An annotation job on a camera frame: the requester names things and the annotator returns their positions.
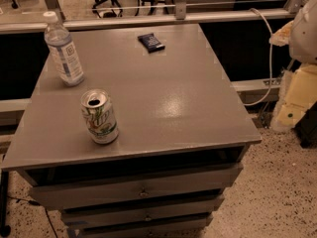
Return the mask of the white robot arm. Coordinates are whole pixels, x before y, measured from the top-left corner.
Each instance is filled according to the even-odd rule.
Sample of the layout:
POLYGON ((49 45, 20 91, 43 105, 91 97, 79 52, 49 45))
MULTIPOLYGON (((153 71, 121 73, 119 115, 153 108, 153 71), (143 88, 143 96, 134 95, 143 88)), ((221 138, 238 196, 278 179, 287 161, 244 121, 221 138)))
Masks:
POLYGON ((290 57, 300 62, 295 72, 285 72, 270 127, 285 132, 303 118, 317 101, 317 0, 309 0, 295 19, 269 39, 275 46, 288 45, 290 57))

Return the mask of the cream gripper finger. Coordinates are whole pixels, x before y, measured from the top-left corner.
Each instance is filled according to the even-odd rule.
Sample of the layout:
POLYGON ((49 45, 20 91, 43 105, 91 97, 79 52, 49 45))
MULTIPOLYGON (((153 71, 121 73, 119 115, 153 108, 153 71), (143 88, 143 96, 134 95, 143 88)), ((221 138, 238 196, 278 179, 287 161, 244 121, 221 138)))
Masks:
POLYGON ((303 63, 295 72, 286 70, 281 80, 270 128, 277 132, 294 128, 316 101, 317 65, 303 63))

